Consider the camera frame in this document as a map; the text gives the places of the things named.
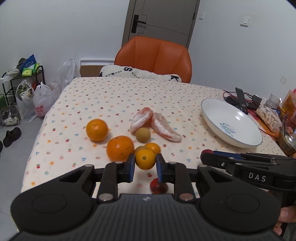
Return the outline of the right hand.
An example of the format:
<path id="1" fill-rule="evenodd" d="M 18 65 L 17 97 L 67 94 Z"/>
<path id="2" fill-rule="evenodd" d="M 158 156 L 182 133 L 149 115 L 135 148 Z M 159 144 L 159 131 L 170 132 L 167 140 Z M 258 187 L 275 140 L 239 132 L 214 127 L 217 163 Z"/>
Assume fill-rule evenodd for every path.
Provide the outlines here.
<path id="1" fill-rule="evenodd" d="M 295 206 L 289 206 L 289 207 L 283 207 L 280 210 L 280 216 L 278 218 L 278 221 L 273 228 L 273 231 L 280 236 L 282 234 L 282 228 L 281 225 L 283 223 L 295 223 L 295 217 L 296 217 L 296 209 Z"/>

